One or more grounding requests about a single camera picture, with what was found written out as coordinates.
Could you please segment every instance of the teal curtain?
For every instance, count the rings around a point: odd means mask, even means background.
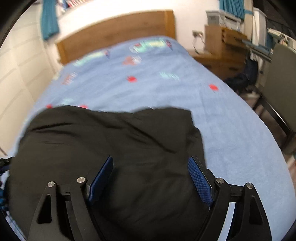
[[[220,0],[220,9],[244,20],[244,0]]]
[[[48,40],[51,36],[59,33],[55,5],[56,0],[43,0],[41,16],[41,32],[43,40]]]

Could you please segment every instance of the wooden headboard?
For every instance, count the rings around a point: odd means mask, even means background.
[[[176,38],[172,10],[138,12],[111,18],[87,26],[56,45],[61,64],[67,64],[94,50],[154,35]]]

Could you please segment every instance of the bed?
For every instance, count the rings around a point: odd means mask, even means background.
[[[190,110],[202,134],[207,168],[231,184],[253,183],[273,240],[280,241],[295,221],[296,199],[277,143],[247,103],[175,38],[174,15],[166,10],[112,18],[59,41],[64,68],[37,100],[24,128],[45,108],[62,105],[106,112]],[[9,154],[16,150],[17,144]],[[230,205],[221,241],[233,211]]]

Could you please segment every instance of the blue gripper pad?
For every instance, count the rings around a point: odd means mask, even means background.
[[[104,165],[102,166],[101,170],[96,175],[95,179],[90,185],[89,188],[89,203],[93,204],[94,202],[98,201],[100,195],[107,185],[111,172],[113,170],[113,159],[111,156],[105,161]]]
[[[211,186],[192,157],[188,159],[188,171],[201,200],[211,207],[214,202],[211,196]]]

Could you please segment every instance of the chair backrest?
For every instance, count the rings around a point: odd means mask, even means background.
[[[265,100],[278,112],[291,131],[296,131],[296,51],[276,45],[262,91]]]

